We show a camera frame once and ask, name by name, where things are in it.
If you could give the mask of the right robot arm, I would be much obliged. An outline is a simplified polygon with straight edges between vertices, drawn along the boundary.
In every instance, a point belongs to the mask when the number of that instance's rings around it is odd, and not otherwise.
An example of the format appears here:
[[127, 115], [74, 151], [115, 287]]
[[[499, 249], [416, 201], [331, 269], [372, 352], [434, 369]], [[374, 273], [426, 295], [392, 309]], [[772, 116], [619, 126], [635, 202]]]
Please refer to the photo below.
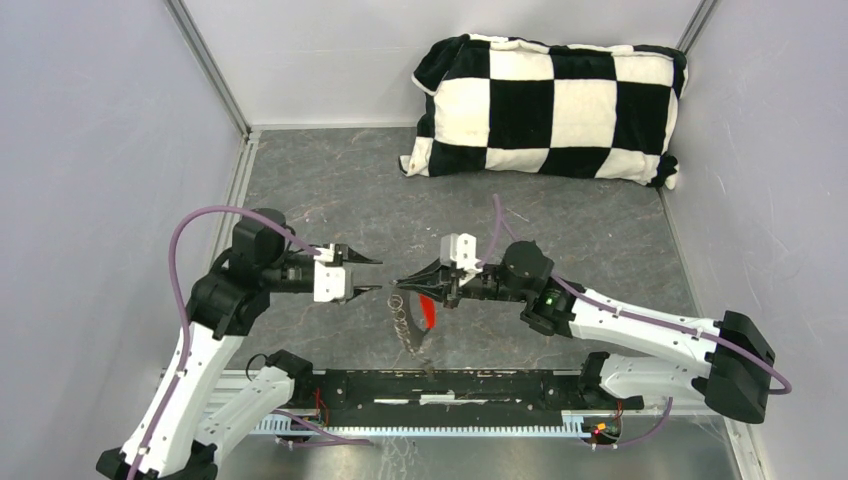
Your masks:
[[726, 311], [714, 320], [621, 303], [556, 276], [553, 260], [533, 241], [514, 242], [499, 263], [485, 265], [474, 243], [466, 234], [444, 237], [440, 258], [396, 287], [448, 308], [465, 299], [521, 303], [521, 320], [542, 335], [639, 352], [601, 354], [585, 365], [577, 392], [591, 408], [614, 398], [702, 399], [730, 419], [764, 422], [776, 354], [747, 315]]

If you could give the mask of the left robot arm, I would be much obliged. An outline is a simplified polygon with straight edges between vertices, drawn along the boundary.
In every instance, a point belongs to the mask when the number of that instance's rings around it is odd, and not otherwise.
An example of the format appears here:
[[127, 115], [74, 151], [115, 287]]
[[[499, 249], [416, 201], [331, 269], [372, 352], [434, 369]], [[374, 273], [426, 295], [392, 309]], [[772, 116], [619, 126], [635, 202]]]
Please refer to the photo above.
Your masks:
[[[239, 216], [232, 243], [183, 297], [178, 241], [193, 220], [211, 213]], [[204, 411], [221, 374], [270, 306], [274, 293], [309, 293], [316, 303], [344, 304], [371, 291], [356, 286], [353, 264], [370, 258], [343, 243], [323, 246], [296, 237], [274, 209], [204, 207], [175, 228], [168, 251], [180, 317], [172, 360], [139, 426], [120, 447], [104, 451], [96, 470], [108, 479], [214, 479], [234, 448], [277, 407], [306, 405], [314, 394], [312, 365], [284, 351], [214, 414]]]

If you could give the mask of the red grey keyring holder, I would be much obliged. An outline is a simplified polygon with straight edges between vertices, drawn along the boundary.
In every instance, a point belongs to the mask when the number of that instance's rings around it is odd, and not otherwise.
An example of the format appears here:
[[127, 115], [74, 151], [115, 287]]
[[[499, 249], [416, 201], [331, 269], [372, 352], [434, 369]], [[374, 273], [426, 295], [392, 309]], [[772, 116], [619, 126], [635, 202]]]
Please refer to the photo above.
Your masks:
[[427, 332], [414, 319], [410, 292], [394, 288], [387, 300], [393, 326], [404, 350], [419, 363], [428, 380], [435, 378], [432, 360], [423, 353]]

